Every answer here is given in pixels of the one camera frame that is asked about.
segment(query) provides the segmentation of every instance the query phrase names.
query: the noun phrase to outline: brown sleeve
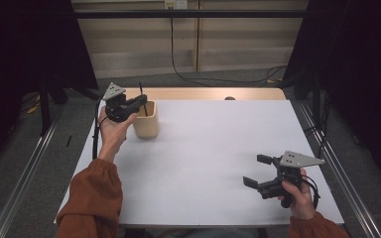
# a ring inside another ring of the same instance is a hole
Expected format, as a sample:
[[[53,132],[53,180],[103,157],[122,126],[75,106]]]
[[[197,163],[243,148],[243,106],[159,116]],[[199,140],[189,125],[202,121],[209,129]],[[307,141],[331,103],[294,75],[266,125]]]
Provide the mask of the brown sleeve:
[[[319,212],[310,220],[290,218],[289,237],[291,238],[348,238],[348,234],[338,225],[325,219]]]
[[[69,200],[57,216],[58,237],[115,237],[122,198],[116,166],[93,160],[70,182]]]

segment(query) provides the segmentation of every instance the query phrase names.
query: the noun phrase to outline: white tabletop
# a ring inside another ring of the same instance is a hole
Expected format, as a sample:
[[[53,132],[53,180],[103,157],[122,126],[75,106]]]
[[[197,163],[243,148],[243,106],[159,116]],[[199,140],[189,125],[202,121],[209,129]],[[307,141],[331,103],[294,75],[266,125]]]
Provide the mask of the white tabletop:
[[[130,127],[115,158],[124,201],[120,224],[130,227],[259,227],[288,224],[290,209],[262,199],[243,177],[272,180],[276,169],[256,155],[285,151],[312,156],[290,101],[157,100],[160,133],[138,139]],[[75,174],[91,162],[92,133]],[[321,199],[317,210],[343,219],[319,167],[307,168]],[[66,203],[66,194],[62,206]]]

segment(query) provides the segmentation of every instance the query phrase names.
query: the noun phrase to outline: person's left hand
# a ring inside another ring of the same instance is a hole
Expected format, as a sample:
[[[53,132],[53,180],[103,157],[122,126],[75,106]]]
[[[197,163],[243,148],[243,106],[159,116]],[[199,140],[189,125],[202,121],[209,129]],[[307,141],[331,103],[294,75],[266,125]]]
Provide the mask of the person's left hand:
[[[126,140],[128,127],[135,121],[137,114],[132,113],[124,122],[114,122],[106,117],[105,106],[103,106],[98,117],[101,140],[103,142],[98,159],[113,163],[120,146]]]

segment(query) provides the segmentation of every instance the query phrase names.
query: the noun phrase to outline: person's hand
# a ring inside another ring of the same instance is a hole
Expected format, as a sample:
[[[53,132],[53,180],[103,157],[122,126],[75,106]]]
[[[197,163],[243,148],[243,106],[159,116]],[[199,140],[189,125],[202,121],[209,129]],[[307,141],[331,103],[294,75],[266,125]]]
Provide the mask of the person's hand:
[[[306,175],[306,171],[302,169],[302,176]],[[290,205],[293,216],[301,220],[312,219],[315,215],[314,203],[312,202],[311,189],[307,184],[302,182],[301,189],[289,181],[282,181],[283,188],[292,195],[293,201]]]
[[[126,140],[128,127],[137,118],[136,113],[132,113],[124,122],[114,122],[107,117],[105,106],[101,108],[98,122],[100,124],[101,146],[98,159],[113,163],[115,155],[119,152],[120,146]]]

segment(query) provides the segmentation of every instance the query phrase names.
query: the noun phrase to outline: metal bar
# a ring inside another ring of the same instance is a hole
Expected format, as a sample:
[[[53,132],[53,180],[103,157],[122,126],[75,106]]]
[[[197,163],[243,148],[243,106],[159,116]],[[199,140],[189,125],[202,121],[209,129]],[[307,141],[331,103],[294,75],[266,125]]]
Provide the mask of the metal bar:
[[[26,168],[21,174],[20,179],[18,180],[14,190],[12,191],[8,201],[5,203],[4,207],[0,212],[0,238],[5,237],[8,229],[14,219],[17,210],[23,201],[23,198],[27,192],[27,189],[30,185],[31,180],[33,179],[34,173],[37,169],[40,160],[45,153],[45,150],[51,140],[56,125],[62,116],[62,112],[64,111],[64,106],[60,108],[57,112],[54,122],[52,123],[49,130],[46,132],[44,136],[39,139],[39,142],[34,150],[30,160],[28,161]]]
[[[74,12],[24,12],[24,16],[116,18],[305,18],[306,10],[75,10]]]
[[[301,105],[302,112],[305,116],[305,119],[307,120],[310,127],[313,127],[315,125],[315,122],[312,118],[313,113],[309,106],[306,103],[302,103]],[[324,134],[322,131],[315,130],[314,131],[315,138],[317,139],[318,144],[321,143],[321,138],[323,138]],[[333,151],[330,143],[328,141],[323,142],[323,154],[326,162],[329,164],[330,168],[332,169],[339,185],[342,188],[342,191],[345,194],[345,197],[347,198],[348,202],[350,203],[355,215],[357,216],[358,221],[360,222],[361,226],[363,227],[363,230],[367,237],[369,238],[375,238],[380,237],[381,233],[373,219],[373,216],[370,214],[368,208],[364,204],[363,200],[361,199],[360,195],[355,190],[353,184],[351,183],[350,179],[348,178],[348,175],[346,174],[344,168],[342,167],[341,163],[339,162],[335,152]]]

